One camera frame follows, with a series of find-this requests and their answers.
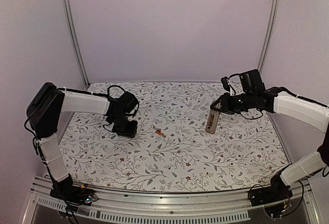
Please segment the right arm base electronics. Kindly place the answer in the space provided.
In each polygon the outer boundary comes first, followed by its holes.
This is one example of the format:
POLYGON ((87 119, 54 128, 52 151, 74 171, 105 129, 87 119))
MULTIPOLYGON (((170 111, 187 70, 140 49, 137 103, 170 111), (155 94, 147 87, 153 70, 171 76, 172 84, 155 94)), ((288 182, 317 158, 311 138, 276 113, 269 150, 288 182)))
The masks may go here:
POLYGON ((248 191, 248 199, 253 207, 263 206, 265 214, 271 219, 282 218, 291 206, 292 190, 289 186, 253 185, 248 191))

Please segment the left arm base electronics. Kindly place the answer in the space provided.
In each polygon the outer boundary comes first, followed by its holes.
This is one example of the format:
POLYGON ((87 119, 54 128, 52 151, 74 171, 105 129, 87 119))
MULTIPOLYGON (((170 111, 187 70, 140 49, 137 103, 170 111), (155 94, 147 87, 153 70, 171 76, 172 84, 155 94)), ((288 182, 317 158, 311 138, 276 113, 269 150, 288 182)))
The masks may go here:
POLYGON ((91 206, 98 200, 95 191, 90 189, 88 184, 75 186, 72 182, 64 180, 53 184, 50 196, 77 206, 91 206))

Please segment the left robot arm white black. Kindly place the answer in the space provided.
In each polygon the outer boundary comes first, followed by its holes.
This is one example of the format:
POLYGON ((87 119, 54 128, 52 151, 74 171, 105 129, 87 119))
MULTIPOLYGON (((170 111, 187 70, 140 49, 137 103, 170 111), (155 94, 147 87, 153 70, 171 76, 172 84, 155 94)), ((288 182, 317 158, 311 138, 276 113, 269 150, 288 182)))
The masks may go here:
POLYGON ((134 138, 137 121, 129 120, 139 109, 139 101, 124 90, 118 98, 105 94, 66 87, 46 82, 29 104, 24 128, 33 135, 34 150, 46 166, 53 188, 65 200, 73 200, 80 187, 73 185, 62 158, 58 142, 58 124, 62 113, 90 113, 106 117, 118 136, 134 138))

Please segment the orange battery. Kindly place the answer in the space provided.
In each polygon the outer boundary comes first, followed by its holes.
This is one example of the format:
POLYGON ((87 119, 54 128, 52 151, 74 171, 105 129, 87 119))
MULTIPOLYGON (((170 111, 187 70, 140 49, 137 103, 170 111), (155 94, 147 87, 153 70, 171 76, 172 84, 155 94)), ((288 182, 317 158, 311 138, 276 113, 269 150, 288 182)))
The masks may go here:
POLYGON ((166 137, 166 135, 160 129, 156 130, 156 134, 158 134, 164 138, 166 137))

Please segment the grey white remote control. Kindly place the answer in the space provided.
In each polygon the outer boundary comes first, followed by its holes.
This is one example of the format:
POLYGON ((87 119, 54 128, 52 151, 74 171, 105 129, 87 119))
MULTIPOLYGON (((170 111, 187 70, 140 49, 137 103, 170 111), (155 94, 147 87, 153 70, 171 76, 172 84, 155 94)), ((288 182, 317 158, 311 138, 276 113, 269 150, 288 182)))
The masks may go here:
POLYGON ((217 124, 218 124, 218 121, 219 121, 219 117, 220 117, 220 112, 219 111, 213 111, 213 110, 210 109, 207 124, 206 124, 206 128, 205 128, 205 131, 207 133, 210 133, 212 135, 215 134, 217 124))

